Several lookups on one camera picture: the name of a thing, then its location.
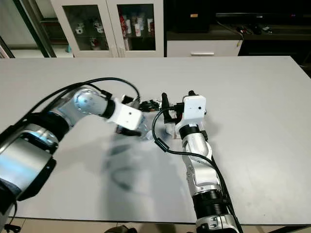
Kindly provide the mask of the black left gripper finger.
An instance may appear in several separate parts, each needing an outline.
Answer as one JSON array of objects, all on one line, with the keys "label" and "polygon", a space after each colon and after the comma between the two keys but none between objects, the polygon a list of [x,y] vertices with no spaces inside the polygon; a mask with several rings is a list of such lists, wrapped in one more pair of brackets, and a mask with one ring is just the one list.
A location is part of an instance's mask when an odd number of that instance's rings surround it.
[{"label": "black left gripper finger", "polygon": [[134,98],[129,95],[123,95],[123,104],[133,107],[138,110],[149,110],[150,103],[148,100],[141,100],[140,98]]}]

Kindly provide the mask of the white paper scrap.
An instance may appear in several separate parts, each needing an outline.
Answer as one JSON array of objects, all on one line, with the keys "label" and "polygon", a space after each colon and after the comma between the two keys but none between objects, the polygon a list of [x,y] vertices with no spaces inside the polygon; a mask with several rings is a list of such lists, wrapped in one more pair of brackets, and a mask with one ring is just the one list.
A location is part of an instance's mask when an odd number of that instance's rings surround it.
[{"label": "white paper scrap", "polygon": [[164,126],[166,133],[168,133],[172,138],[180,138],[175,122],[165,123]]}]

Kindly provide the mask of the clear plastic wrapper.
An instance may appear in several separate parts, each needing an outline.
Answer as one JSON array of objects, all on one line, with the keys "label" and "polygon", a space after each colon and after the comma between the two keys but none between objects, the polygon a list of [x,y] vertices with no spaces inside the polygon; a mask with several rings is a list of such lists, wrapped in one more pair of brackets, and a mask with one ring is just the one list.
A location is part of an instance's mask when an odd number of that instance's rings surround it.
[{"label": "clear plastic wrapper", "polygon": [[149,127],[139,127],[136,131],[142,140],[153,141],[153,131]]}]

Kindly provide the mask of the white drawer unit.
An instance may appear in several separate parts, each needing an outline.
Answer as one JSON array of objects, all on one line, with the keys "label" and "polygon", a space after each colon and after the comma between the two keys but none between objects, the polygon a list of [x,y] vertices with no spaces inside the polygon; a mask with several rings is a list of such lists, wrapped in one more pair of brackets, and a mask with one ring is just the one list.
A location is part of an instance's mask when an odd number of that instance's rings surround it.
[{"label": "white drawer unit", "polygon": [[169,40],[167,57],[238,56],[242,40]]}]

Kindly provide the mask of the black speaker box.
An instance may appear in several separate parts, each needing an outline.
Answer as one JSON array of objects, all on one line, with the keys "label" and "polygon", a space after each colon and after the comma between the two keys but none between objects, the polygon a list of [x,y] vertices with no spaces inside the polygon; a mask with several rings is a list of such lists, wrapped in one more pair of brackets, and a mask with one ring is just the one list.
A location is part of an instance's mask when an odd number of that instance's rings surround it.
[{"label": "black speaker box", "polygon": [[208,33],[213,12],[210,0],[174,0],[177,33]]}]

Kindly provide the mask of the white glass door cabinet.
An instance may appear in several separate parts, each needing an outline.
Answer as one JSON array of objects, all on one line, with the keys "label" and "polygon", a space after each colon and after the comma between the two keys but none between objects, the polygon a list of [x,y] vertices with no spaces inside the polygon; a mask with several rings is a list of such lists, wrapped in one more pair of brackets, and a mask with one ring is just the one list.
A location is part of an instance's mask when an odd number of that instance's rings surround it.
[{"label": "white glass door cabinet", "polygon": [[[163,57],[164,0],[51,0],[75,57]],[[104,33],[97,33],[99,20]],[[76,35],[75,27],[84,25]]]}]

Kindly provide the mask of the white table with black legs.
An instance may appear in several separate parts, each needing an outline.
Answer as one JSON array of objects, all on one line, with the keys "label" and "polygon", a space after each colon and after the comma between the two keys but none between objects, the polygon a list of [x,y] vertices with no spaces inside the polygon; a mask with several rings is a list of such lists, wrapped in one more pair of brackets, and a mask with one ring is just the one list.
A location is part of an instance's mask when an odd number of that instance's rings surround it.
[{"label": "white table with black legs", "polygon": [[[13,58],[0,62],[2,129],[49,93],[113,76],[145,100],[193,90],[242,224],[311,224],[311,78],[289,56]],[[181,157],[124,137],[99,117],[78,122],[54,154],[37,196],[18,204],[36,219],[194,223]]]}]

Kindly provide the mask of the black television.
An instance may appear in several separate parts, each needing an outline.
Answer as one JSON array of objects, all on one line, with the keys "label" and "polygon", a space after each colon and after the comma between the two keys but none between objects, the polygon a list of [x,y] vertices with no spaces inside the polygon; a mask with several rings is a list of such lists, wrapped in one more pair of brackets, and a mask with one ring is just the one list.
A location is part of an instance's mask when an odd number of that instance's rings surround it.
[{"label": "black television", "polygon": [[213,0],[217,17],[311,18],[311,0]]}]

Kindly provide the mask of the dark framed glass door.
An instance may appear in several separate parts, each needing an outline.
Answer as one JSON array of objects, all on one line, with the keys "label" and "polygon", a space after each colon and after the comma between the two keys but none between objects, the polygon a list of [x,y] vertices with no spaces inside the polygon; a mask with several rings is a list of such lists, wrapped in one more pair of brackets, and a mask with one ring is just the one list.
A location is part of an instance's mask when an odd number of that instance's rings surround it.
[{"label": "dark framed glass door", "polygon": [[10,58],[56,57],[28,7],[28,0],[0,0],[0,39],[3,51]]}]

